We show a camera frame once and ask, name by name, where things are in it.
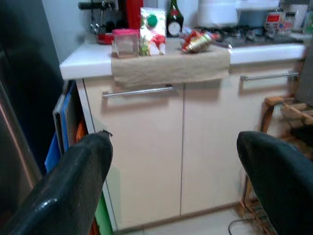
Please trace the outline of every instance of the beige towel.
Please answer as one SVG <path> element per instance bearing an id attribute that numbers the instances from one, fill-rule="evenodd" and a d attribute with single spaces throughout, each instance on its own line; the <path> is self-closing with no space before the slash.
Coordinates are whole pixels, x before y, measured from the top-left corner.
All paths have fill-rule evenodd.
<path id="1" fill-rule="evenodd" d="M 203 82 L 228 76 L 229 51 L 211 46 L 207 52 L 182 54 L 179 40 L 167 40 L 166 55 L 112 58 L 115 81 L 122 86 Z"/>

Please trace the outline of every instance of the drawer handle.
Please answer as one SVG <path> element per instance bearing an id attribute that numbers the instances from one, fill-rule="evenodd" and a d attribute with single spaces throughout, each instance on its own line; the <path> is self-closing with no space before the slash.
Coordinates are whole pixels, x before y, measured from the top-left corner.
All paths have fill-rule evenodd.
<path id="1" fill-rule="evenodd" d="M 289 73 L 256 76 L 256 77 L 241 76 L 240 81 L 241 82 L 248 82 L 248 81 L 257 81 L 257 80 L 272 79 L 272 78 L 279 78 L 279 77 L 297 77 L 297 76 L 299 76 L 298 72 L 289 72 Z"/>
<path id="2" fill-rule="evenodd" d="M 174 90 L 174 87 L 168 86 L 163 88 L 153 88 L 153 89 L 146 89 L 146 90 L 138 90 L 138 91 L 132 91 L 132 92 L 120 92 L 120 93 L 102 93 L 102 98 L 112 98 L 112 97 L 118 97 L 118 96 L 130 96 L 130 95 L 136 95 L 136 94 L 151 94 L 151 93 L 162 93 L 162 92 L 171 92 Z"/>

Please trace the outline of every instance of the pink lid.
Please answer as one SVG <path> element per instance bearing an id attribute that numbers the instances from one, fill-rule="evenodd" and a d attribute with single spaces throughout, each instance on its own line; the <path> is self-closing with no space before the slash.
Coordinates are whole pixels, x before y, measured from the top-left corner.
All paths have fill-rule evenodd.
<path id="1" fill-rule="evenodd" d="M 138 29 L 131 29 L 131 28 L 122 28 L 122 29 L 114 29 L 112 31 L 113 35 L 123 36 L 123 35 L 136 35 L 139 36 Z"/>

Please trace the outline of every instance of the wine bottle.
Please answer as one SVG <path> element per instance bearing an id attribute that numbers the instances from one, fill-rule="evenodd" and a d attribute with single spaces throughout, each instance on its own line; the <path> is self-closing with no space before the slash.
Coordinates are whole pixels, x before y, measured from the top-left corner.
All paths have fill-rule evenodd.
<path id="1" fill-rule="evenodd" d="M 166 16 L 167 37 L 178 37 L 181 32 L 184 17 L 177 6 L 177 0 L 171 0 L 170 9 Z"/>

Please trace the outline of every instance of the kitchen cabinet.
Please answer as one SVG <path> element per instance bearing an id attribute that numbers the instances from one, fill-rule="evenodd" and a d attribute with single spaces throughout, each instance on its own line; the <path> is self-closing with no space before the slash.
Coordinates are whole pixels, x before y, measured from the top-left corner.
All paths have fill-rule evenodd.
<path id="1" fill-rule="evenodd" d="M 284 74 L 296 67 L 296 63 L 234 67 L 228 78 L 185 85 L 182 214 L 240 200 L 245 172 L 237 155 L 237 136 L 259 129 L 265 97 L 289 94 L 295 85 L 286 77 L 242 83 L 241 75 Z M 278 114 L 269 130 L 275 136 L 288 127 Z"/>
<path id="2" fill-rule="evenodd" d="M 113 134 L 107 184 L 117 229 L 179 216 L 182 86 L 169 92 L 103 98 L 103 92 L 127 90 L 111 77 L 84 83 L 95 131 Z"/>

